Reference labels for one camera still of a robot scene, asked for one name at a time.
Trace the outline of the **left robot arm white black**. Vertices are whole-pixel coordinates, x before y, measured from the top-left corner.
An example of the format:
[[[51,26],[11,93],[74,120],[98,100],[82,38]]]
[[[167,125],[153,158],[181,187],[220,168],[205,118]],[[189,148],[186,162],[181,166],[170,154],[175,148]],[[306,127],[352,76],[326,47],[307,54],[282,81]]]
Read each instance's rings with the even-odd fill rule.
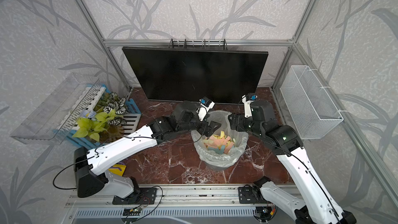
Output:
[[[206,97],[200,99],[199,106],[184,101],[176,105],[171,115],[158,117],[115,142],[91,150],[78,148],[74,152],[77,196],[87,198],[98,194],[121,199],[136,198],[139,194],[137,182],[116,175],[109,168],[142,150],[172,141],[191,131],[197,131],[202,136],[212,135],[221,127],[220,123],[206,121],[214,105]]]

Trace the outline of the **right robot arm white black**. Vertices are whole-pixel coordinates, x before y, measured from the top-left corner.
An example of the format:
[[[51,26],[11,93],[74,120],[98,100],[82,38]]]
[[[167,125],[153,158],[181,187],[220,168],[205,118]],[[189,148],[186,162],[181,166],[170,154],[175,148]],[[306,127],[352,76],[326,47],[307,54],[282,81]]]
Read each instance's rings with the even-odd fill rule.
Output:
[[[231,129],[260,139],[293,179],[302,199],[282,190],[269,178],[258,182],[261,196],[274,203],[297,224],[355,224],[354,214],[343,210],[328,192],[312,166],[295,129],[280,125],[273,106],[256,95],[242,96],[244,113],[228,116]]]

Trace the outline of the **grey bin with plastic bag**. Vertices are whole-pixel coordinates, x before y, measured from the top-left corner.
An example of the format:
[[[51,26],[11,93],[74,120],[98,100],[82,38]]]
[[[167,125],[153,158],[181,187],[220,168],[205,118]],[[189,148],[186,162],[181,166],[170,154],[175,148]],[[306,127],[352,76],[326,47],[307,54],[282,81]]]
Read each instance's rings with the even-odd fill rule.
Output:
[[[212,135],[192,131],[194,146],[206,166],[214,171],[224,171],[235,165],[246,150],[248,134],[232,130],[228,121],[230,112],[214,111],[209,114],[207,122],[221,124]]]

